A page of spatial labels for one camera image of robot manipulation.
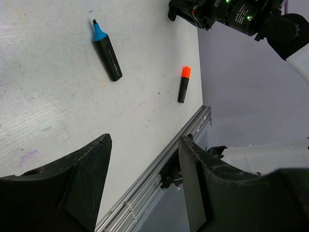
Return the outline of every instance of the table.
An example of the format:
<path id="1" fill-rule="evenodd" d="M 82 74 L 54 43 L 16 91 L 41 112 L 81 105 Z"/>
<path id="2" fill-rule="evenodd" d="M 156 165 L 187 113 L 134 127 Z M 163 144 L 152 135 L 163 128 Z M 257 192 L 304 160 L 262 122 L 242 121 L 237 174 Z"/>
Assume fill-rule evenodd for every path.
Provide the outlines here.
<path id="1" fill-rule="evenodd" d="M 113 139 L 99 218 L 202 105 L 197 29 L 168 0 L 0 3 L 0 176 Z M 109 34 L 123 72 L 111 82 L 92 44 Z M 192 68 L 177 103 L 182 66 Z"/>

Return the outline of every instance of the robotic arm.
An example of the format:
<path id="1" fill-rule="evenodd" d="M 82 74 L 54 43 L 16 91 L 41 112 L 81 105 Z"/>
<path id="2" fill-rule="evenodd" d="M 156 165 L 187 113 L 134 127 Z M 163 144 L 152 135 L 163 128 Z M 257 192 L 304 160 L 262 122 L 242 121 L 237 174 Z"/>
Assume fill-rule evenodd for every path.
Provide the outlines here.
<path id="1" fill-rule="evenodd" d="M 309 85 L 309 22 L 298 14 L 281 15 L 286 0 L 171 0 L 169 19 L 184 18 L 209 30 L 218 21 L 255 40 L 267 39 L 277 54 Z"/>

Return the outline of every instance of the orange highlighter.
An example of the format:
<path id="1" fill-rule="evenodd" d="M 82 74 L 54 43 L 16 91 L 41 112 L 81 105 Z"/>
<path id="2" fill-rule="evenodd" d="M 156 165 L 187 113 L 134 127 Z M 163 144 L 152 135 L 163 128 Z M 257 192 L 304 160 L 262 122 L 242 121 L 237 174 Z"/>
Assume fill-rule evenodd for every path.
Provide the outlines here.
<path id="1" fill-rule="evenodd" d="M 188 66 L 185 66 L 183 68 L 182 81 L 180 83 L 180 90 L 179 90 L 179 96 L 178 96 L 179 103 L 184 103 L 185 94 L 187 93 L 188 83 L 190 79 L 190 73 L 191 73 L 191 68 Z"/>

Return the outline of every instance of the yellow stain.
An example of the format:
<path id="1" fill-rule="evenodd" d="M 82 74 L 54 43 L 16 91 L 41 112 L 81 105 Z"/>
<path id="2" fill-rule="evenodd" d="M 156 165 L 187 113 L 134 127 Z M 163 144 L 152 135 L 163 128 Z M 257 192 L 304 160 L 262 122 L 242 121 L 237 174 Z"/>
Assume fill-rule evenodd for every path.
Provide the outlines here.
<path id="1" fill-rule="evenodd" d="M 105 86 L 105 84 L 106 84 L 106 82 L 107 82 L 107 80 L 108 80 L 108 77 L 106 77 L 103 81 L 102 81 L 102 83 L 101 83 L 101 87 L 104 87 Z"/>

